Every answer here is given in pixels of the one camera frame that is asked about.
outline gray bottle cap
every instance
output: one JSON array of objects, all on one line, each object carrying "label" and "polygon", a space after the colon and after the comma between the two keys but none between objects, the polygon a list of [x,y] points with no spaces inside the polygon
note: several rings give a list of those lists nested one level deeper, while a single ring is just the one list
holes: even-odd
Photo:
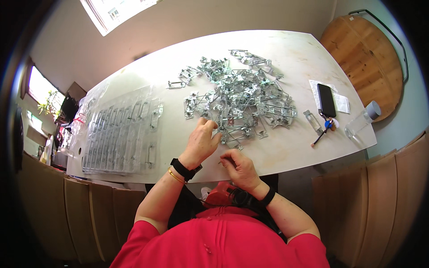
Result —
[{"label": "gray bottle cap", "polygon": [[380,106],[378,106],[378,103],[376,103],[374,100],[371,101],[365,109],[372,120],[377,119],[381,115]]}]

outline round wooden board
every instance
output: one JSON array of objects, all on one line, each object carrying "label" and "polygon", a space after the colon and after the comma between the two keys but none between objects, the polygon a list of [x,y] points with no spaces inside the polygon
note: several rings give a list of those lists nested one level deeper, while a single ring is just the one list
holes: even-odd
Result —
[{"label": "round wooden board", "polygon": [[388,117],[402,94],[398,55],[384,33],[368,20],[347,15],[333,20],[320,39],[354,86],[364,106],[375,100]]}]

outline hand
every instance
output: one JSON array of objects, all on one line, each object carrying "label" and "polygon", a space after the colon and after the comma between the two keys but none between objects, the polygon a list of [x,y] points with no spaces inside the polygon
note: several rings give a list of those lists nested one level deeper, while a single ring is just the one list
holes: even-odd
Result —
[{"label": "hand", "polygon": [[214,153],[222,137],[219,132],[211,138],[211,132],[216,128],[218,125],[212,120],[202,117],[198,120],[196,128],[189,135],[185,151],[179,156],[179,161],[185,168],[195,169]]},{"label": "hand", "polygon": [[227,169],[231,180],[251,195],[254,195],[257,188],[261,188],[264,184],[255,171],[253,161],[237,149],[231,149],[222,154],[221,163]]}]

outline white table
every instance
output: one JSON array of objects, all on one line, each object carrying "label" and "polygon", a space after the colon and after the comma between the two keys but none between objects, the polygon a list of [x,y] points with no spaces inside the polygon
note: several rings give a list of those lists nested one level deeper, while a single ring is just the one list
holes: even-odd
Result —
[{"label": "white table", "polygon": [[[156,96],[164,103],[164,112],[160,122],[160,164],[158,176],[145,178],[142,175],[84,175],[82,173],[82,155],[79,148],[85,146],[84,140],[77,140],[73,146],[75,156],[69,157],[67,173],[70,175],[94,178],[104,181],[128,183],[155,183],[167,170],[170,161],[178,157],[185,149],[188,136],[194,129],[198,116],[185,120],[183,98],[190,91],[198,90],[204,94],[215,87],[204,76],[195,77],[190,86],[181,89],[166,89],[167,81],[178,81],[177,75],[185,66],[200,65],[202,56],[210,59],[229,58],[232,69],[247,69],[229,54],[228,49],[246,49],[251,53],[272,60],[276,71],[283,73],[281,86],[290,94],[298,109],[298,117],[290,129],[277,127],[270,129],[269,137],[242,142],[242,153],[250,157],[259,175],[268,175],[313,166],[364,150],[377,144],[372,126],[365,127],[355,139],[344,134],[344,125],[356,117],[363,105],[352,84],[326,49],[311,35],[278,30],[247,30],[219,33],[188,40],[158,50],[118,70],[94,88],[109,84],[100,103],[107,102],[139,87],[152,84]],[[340,128],[328,131],[312,148],[310,144],[317,138],[316,132],[306,120],[303,112],[309,109],[323,126],[323,119],[317,115],[317,108],[309,79],[334,84],[340,95],[346,96],[350,103],[351,114],[337,113]],[[219,156],[227,150],[219,145],[215,153],[202,163],[203,169],[190,182],[208,182],[228,180],[228,176],[219,163]]]}]

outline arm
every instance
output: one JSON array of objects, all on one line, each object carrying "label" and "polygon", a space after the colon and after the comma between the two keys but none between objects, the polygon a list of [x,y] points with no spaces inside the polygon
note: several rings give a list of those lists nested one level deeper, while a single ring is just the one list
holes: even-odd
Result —
[{"label": "arm", "polygon": [[[258,200],[262,200],[267,195],[269,186],[259,178],[252,160],[245,157],[240,151],[237,149],[226,151],[221,155],[221,163],[238,187]],[[310,216],[278,193],[275,194],[266,208],[277,226],[288,238],[288,242],[305,233],[314,234],[320,239],[319,230]]]},{"label": "arm", "polygon": [[[217,124],[211,120],[207,121],[204,118],[198,120],[197,127],[189,136],[185,151],[178,158],[185,168],[188,170],[195,169],[216,150],[222,136],[221,133],[217,133],[211,138],[211,132],[216,128],[218,128]],[[173,167],[170,170],[176,177],[182,181],[184,180]],[[160,234],[163,234],[167,230],[168,219],[177,202],[183,184],[173,178],[167,171],[140,203],[134,222],[139,220],[147,221]]]}]

